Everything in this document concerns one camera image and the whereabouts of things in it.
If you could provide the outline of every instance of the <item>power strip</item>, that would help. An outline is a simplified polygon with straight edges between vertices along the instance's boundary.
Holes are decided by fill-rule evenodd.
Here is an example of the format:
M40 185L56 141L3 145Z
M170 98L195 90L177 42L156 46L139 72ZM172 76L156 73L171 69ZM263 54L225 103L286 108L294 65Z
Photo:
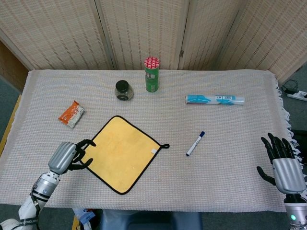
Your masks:
M298 91L295 94L287 94L288 97L299 99L299 100L307 102L307 98L304 97L306 95L307 95L307 92L304 92L304 91Z

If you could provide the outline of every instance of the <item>blue and white tube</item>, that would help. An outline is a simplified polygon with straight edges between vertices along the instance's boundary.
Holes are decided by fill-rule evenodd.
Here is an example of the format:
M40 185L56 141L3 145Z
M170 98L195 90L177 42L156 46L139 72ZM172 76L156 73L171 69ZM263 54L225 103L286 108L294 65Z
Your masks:
M186 96L186 104L239 104L243 105L244 97L237 97L234 95L202 95L202 94L188 94Z

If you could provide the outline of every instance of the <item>whiteboard marker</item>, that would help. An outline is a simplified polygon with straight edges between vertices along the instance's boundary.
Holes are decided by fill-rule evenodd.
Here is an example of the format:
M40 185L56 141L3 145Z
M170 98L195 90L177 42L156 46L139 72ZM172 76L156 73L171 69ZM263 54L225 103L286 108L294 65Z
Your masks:
M186 153L187 156L191 155L192 151L195 149L195 147L197 146L198 142L201 140L203 135L205 135L204 131L201 132L200 136L197 138L197 140L194 142L194 144L188 150L188 152Z

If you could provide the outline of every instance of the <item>glass jar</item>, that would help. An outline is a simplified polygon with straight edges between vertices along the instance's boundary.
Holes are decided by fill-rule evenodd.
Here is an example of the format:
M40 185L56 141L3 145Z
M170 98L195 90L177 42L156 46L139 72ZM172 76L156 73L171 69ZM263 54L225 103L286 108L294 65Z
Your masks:
M115 95L122 101L130 100L133 97L133 89L125 80L120 80L115 85Z

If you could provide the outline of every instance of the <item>beige screen panel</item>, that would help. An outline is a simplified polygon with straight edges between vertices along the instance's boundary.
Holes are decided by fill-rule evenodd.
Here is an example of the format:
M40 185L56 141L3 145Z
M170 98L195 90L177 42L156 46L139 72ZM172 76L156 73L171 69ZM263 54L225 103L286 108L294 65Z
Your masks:
M307 1L250 0L218 69L268 69L280 82L307 61Z
M188 1L97 0L118 69L143 69L148 56L177 69Z
M2 1L0 28L36 69L110 69L89 0Z
M180 69L211 70L242 0L192 0Z

